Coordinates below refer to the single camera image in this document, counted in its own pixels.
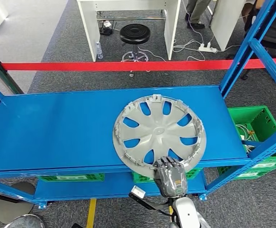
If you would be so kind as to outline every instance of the desk leg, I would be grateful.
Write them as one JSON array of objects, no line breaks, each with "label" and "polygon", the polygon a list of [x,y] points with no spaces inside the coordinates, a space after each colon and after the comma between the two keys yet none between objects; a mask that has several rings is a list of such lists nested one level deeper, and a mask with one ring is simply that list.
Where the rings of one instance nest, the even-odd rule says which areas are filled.
[{"label": "desk leg", "polygon": [[95,3],[92,1],[78,1],[78,5],[82,21],[83,22],[84,29],[85,30],[92,60],[95,62],[97,59],[96,42],[100,41],[100,32],[98,27]]},{"label": "desk leg", "polygon": [[181,0],[166,1],[166,19],[165,26],[165,40],[167,49],[167,56],[171,60],[173,52],[175,34],[176,32],[177,21],[178,19],[179,7]]}]

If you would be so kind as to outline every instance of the gray carpet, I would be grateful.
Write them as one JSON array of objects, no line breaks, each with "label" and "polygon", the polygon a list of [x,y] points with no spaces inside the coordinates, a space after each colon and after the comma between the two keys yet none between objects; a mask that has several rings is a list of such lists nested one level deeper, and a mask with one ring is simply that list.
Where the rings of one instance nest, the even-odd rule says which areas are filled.
[{"label": "gray carpet", "polygon": [[[109,16],[144,16],[150,12],[104,12]],[[152,11],[159,16],[160,11]],[[185,44],[194,38],[200,41],[198,34],[192,34],[186,28],[181,6],[176,44]],[[210,16],[204,13],[201,21],[209,24]],[[129,22],[118,22],[119,29]],[[148,49],[156,55],[166,58],[164,46],[163,21],[139,21],[151,30],[151,38],[141,48]],[[212,37],[209,29],[201,31],[206,43]],[[243,40],[243,22],[239,20],[229,45],[238,45]],[[118,33],[101,38],[104,61],[119,61],[130,46],[122,46]],[[214,40],[213,46],[218,47]],[[191,48],[198,48],[192,44]],[[206,59],[224,59],[228,53],[235,53],[237,48],[217,54],[206,53]],[[184,60],[188,55],[199,58],[194,51],[173,53],[173,60]],[[149,55],[150,60],[159,61]],[[82,24],[76,1],[69,0],[65,11],[44,55],[43,62],[91,61],[87,39]],[[153,86],[185,86],[218,84],[225,71],[189,71],[189,72],[138,72],[129,77],[128,72],[37,72],[30,93],[53,91],[77,91],[110,88],[135,88]],[[226,99],[229,107],[267,105],[276,118],[276,84],[262,69],[251,70],[246,81],[238,80]],[[206,169],[207,179],[213,179],[215,169]],[[154,197],[152,200],[161,201]],[[276,228],[276,170],[256,180],[235,180],[223,186],[211,195],[209,200],[200,202],[194,199],[196,207],[212,228]],[[70,228],[74,222],[86,225],[89,200],[54,202],[46,210],[33,209],[33,213],[42,217],[49,228]],[[157,212],[148,211],[128,198],[99,199],[97,201],[95,218],[95,228],[155,228],[167,227],[168,217]]]}]

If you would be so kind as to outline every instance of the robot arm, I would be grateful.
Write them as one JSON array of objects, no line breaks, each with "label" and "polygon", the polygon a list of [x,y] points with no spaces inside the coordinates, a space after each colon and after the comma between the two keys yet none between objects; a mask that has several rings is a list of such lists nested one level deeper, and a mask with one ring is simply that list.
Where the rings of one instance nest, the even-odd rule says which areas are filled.
[{"label": "robot arm", "polygon": [[172,206],[173,214],[170,228],[210,228],[200,213],[194,202],[187,197],[187,181],[183,164],[170,157],[162,157],[154,164],[157,169],[155,183],[160,193],[168,201],[164,204],[155,204],[144,199],[145,192],[134,186],[129,193],[131,198],[147,209],[154,209],[160,213],[163,208]]}]

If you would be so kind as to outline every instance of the lower shelf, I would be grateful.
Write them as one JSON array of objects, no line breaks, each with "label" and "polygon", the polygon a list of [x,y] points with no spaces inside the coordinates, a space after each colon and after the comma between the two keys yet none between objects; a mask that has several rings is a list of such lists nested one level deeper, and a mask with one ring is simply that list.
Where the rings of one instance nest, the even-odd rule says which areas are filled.
[{"label": "lower shelf", "polygon": [[[135,185],[131,172],[106,173],[104,181],[99,182],[45,182],[37,184],[35,200],[79,200],[90,198],[128,197]],[[141,183],[137,186],[144,190],[147,196],[158,196],[160,190],[155,183]],[[188,180],[188,193],[204,193],[206,180],[200,171],[193,180]]]}]

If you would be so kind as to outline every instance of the metal bracket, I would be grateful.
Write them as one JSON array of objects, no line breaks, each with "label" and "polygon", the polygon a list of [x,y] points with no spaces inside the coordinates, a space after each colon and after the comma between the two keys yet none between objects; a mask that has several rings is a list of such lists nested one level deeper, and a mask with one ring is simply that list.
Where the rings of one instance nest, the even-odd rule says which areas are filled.
[{"label": "metal bracket", "polygon": [[206,194],[198,194],[198,197],[200,201],[206,201],[208,199]]}]

